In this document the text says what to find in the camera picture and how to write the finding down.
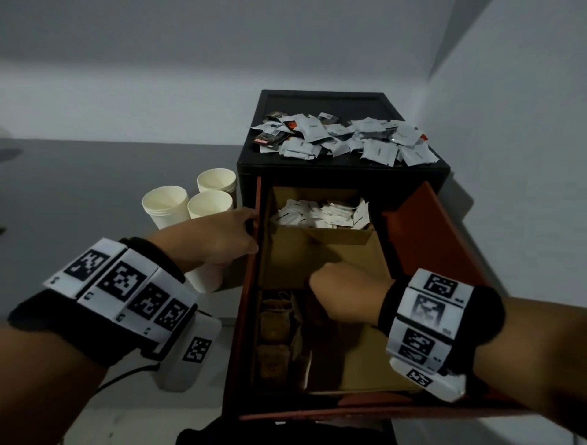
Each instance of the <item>black cabinet top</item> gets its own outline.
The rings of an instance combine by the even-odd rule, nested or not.
[[[383,93],[263,90],[251,125],[261,124],[263,116],[273,111],[281,111],[290,115],[303,113],[314,116],[317,116],[320,112],[325,112],[339,116],[343,120],[357,120],[364,117],[404,120]],[[401,164],[389,167],[370,160],[360,159],[360,153],[356,152],[335,158],[322,153],[314,160],[283,157],[277,153],[260,153],[259,145],[253,143],[253,139],[258,134],[258,130],[249,130],[238,159],[237,169],[240,174],[261,174],[266,169],[271,169],[271,173],[276,174],[281,167],[287,169],[297,167],[309,169],[352,168],[363,171],[375,170],[378,173],[381,173],[382,170],[397,171],[400,169],[422,173],[434,170],[450,171],[450,167],[443,159],[434,164],[421,164],[412,167],[406,167]]]

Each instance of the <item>forearm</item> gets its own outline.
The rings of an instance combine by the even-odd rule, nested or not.
[[[530,409],[587,436],[587,309],[503,300],[501,333],[477,348],[474,373]]]
[[[55,445],[106,375],[51,332],[0,328],[0,437]]]

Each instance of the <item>hand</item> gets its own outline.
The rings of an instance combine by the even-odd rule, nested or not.
[[[258,216],[255,210],[242,207],[169,226],[147,239],[186,273],[205,262],[226,264],[243,255],[256,254],[259,246],[244,224]]]
[[[377,326],[394,280],[377,279],[345,262],[327,262],[310,276],[310,288],[333,320]]]

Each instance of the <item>white paper cup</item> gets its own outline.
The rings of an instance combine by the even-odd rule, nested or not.
[[[187,203],[191,218],[227,212],[232,209],[232,197],[225,191],[209,190],[198,193]]]
[[[159,229],[190,219],[188,197],[184,188],[164,186],[151,190],[143,197],[143,208]]]
[[[232,210],[232,197],[225,191],[208,190],[198,193],[187,204],[192,218],[213,215]],[[209,294],[217,291],[222,285],[222,271],[224,266],[206,263],[197,269],[188,272],[185,277],[196,291]]]
[[[206,170],[198,175],[196,179],[198,183],[198,190],[211,191],[221,190],[225,191],[232,197],[232,207],[237,206],[237,174],[227,168],[212,168]]]

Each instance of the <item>cardboard divider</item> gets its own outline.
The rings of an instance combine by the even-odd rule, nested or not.
[[[276,290],[296,289],[303,295],[307,279],[326,262],[346,261],[378,278],[389,277],[386,260],[373,227],[365,230],[275,227],[268,215],[287,199],[313,201],[357,198],[353,190],[274,187],[264,212],[263,240],[257,293],[261,299]],[[256,326],[259,326],[257,312]],[[381,390],[419,390],[389,365],[387,337],[364,324],[326,320],[321,326],[304,324],[304,344],[312,350],[306,392],[341,395]],[[254,386],[258,382],[253,378]]]

